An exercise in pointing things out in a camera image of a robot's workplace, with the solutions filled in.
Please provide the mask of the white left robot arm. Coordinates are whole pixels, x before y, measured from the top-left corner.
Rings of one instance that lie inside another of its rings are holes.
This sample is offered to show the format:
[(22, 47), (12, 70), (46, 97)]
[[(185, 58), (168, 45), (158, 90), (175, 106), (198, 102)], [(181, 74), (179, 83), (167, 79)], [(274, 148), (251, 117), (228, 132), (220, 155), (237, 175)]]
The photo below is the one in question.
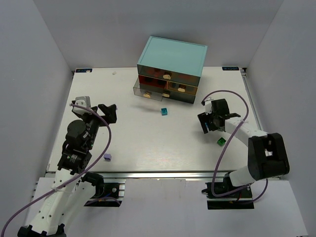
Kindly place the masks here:
[(27, 226), (18, 231), (19, 237), (64, 237), (73, 219), (87, 201), (104, 186), (104, 178), (90, 172), (89, 164), (97, 132), (117, 121), (115, 104), (88, 107), (84, 101), (71, 103), (78, 117), (67, 127), (62, 155), (57, 164), (55, 179), (43, 205)]

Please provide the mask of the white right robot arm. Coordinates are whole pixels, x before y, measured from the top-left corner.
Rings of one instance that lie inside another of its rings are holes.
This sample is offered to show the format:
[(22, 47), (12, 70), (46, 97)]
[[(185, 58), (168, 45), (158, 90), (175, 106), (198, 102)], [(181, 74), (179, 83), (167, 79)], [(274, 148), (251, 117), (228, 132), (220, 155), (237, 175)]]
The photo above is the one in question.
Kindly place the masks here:
[(211, 182), (206, 189), (212, 197), (221, 198), (240, 192), (248, 185), (263, 179), (286, 175), (290, 165), (283, 137), (249, 125), (241, 115), (231, 113), (225, 99), (202, 102), (205, 111), (197, 117), (203, 132), (223, 131), (230, 134), (224, 150), (233, 138), (247, 147), (246, 166), (225, 174), (222, 182)]

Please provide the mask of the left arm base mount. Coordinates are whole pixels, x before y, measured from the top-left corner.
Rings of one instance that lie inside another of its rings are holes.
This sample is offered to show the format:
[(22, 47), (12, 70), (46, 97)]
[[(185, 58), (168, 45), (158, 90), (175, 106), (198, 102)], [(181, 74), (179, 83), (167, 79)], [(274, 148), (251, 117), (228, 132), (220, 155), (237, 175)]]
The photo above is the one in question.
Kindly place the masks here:
[(87, 207), (120, 207), (125, 191), (125, 180), (105, 179), (96, 194), (86, 202)]

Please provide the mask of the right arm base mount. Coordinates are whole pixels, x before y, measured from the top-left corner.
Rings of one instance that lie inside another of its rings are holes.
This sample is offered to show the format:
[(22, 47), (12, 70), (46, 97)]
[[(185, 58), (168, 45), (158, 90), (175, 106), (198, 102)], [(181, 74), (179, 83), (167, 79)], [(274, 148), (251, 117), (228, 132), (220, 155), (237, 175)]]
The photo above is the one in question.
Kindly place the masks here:
[(222, 197), (215, 197), (211, 192), (211, 182), (205, 183), (201, 191), (207, 198), (208, 210), (247, 210), (254, 209), (250, 186), (245, 189)]

